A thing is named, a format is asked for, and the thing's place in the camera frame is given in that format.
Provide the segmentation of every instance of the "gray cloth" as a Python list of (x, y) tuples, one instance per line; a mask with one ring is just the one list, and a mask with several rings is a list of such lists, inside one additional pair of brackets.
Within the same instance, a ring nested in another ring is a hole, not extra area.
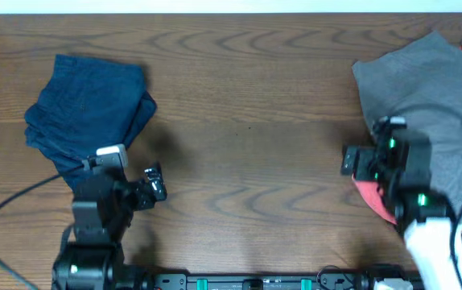
[[(462, 51), (438, 32), (371, 62), (353, 66), (367, 125), (395, 110), (435, 103), (462, 114)], [(403, 114), (408, 127), (430, 136), (431, 187), (462, 204), (462, 124), (444, 113), (426, 110)]]

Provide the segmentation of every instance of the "wood grain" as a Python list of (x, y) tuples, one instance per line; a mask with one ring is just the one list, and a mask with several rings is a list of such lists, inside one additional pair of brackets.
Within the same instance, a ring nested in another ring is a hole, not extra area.
[[(191, 272), (414, 268), (396, 233), (339, 175), (341, 145), (367, 143), (351, 73), (462, 14), (0, 15), (0, 201), (54, 174), (25, 146), (25, 110), (57, 53), (144, 67), (159, 110), (129, 177), (162, 162), (169, 198), (135, 216), (128, 262)], [(0, 213), (0, 255), (49, 288), (72, 221), (63, 181)], [(22, 288), (0, 270), (0, 289)]]

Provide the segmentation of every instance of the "wire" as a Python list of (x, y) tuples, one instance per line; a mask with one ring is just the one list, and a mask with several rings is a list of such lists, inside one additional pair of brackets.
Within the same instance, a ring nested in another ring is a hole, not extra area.
[(347, 275), (344, 273), (344, 271), (342, 270), (342, 268), (338, 267), (338, 266), (335, 266), (335, 265), (326, 265), (324, 266), (322, 269), (320, 269), (320, 271), (317, 273), (317, 282), (320, 284), (320, 286), (322, 288), (324, 288), (325, 290), (328, 289), (326, 286), (322, 285), (322, 283), (320, 282), (320, 274), (326, 270), (326, 269), (329, 269), (329, 268), (335, 268), (335, 269), (338, 269), (340, 271), (340, 273), (344, 276), (344, 278), (352, 285), (351, 288), (349, 289), (353, 289), (354, 288), (354, 282), (349, 278), (347, 277)]
[[(0, 203), (0, 209), (3, 208), (4, 206), (6, 206), (8, 203), (12, 202), (13, 200), (17, 199), (18, 197), (21, 197), (22, 195), (30, 192), (31, 190), (33, 189), (37, 189), (38, 187), (44, 185), (44, 184), (47, 184), (61, 176), (65, 176), (67, 174), (70, 174), (80, 168), (83, 168), (83, 166), (78, 166), (76, 168), (73, 168), (73, 169), (70, 169), (66, 172), (62, 172), (60, 174), (56, 174), (54, 176), (51, 176), (45, 180), (42, 180), (40, 182), (38, 182), (37, 184), (34, 184), (32, 186), (29, 186), (28, 188), (25, 188), (24, 190), (20, 191), (20, 192), (17, 192), (15, 194), (13, 194), (12, 196), (8, 197), (6, 200), (4, 200), (3, 202)], [(38, 287), (36, 285), (34, 285), (33, 283), (29, 282), (27, 279), (25, 279), (22, 275), (20, 275), (17, 271), (13, 270), (11, 267), (9, 267), (6, 263), (4, 263), (1, 259), (0, 259), (0, 268), (8, 271), (16, 280), (20, 281), (21, 283), (25, 284), (25, 286), (29, 289), (32, 289), (32, 290), (37, 290)]]
[[(455, 117), (462, 122), (462, 115), (460, 113), (456, 112), (455, 110), (449, 107), (439, 105), (439, 104), (419, 104), (419, 105), (408, 106), (406, 108), (396, 110), (395, 112), (392, 113), (392, 116), (400, 115), (406, 112), (418, 111), (418, 110), (438, 110), (445, 114), (449, 114), (450, 116)], [(460, 224), (461, 219), (462, 219), (462, 206), (460, 207), (460, 211), (458, 212), (458, 216), (456, 220), (453, 222), (452, 234), (449, 239), (449, 250), (451, 252), (451, 259), (453, 262), (453, 266), (455, 267), (456, 276), (458, 277), (458, 281), (462, 288), (462, 277), (460, 275), (460, 269), (458, 268), (458, 258), (456, 257), (456, 251), (455, 251), (455, 240), (456, 240), (455, 236), (456, 236), (456, 232), (458, 231), (458, 225)]]

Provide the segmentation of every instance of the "black cloth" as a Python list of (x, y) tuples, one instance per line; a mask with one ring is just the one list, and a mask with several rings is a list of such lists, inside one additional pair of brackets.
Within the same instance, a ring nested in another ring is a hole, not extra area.
[[(51, 80), (25, 113), (27, 146), (65, 172), (99, 147), (129, 147), (155, 111), (139, 66), (58, 55)], [(74, 189), (88, 175), (64, 180)]]

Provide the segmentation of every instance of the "white wall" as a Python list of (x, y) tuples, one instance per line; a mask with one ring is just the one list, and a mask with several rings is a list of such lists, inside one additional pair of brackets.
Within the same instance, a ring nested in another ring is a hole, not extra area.
[(0, 0), (0, 13), (462, 12), (462, 0)]

